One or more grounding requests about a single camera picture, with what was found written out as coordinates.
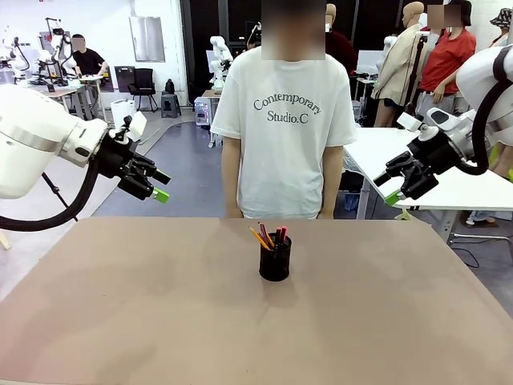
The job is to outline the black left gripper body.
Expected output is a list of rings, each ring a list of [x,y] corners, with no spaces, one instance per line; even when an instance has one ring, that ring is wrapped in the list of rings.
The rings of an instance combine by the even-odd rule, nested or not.
[[[118,177],[118,188],[143,201],[154,193],[146,171],[155,171],[156,167],[153,161],[136,151],[137,144],[130,138],[126,144],[121,144],[106,134],[95,159],[99,162],[100,175],[109,179]]]

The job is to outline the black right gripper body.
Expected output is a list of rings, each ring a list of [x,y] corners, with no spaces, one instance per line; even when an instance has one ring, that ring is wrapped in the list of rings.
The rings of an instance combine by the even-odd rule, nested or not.
[[[405,198],[422,197],[438,185],[436,175],[442,175],[463,160],[463,153],[440,131],[428,140],[418,136],[407,147],[406,152],[386,163],[384,171],[384,182],[394,177],[403,178],[399,192]]]

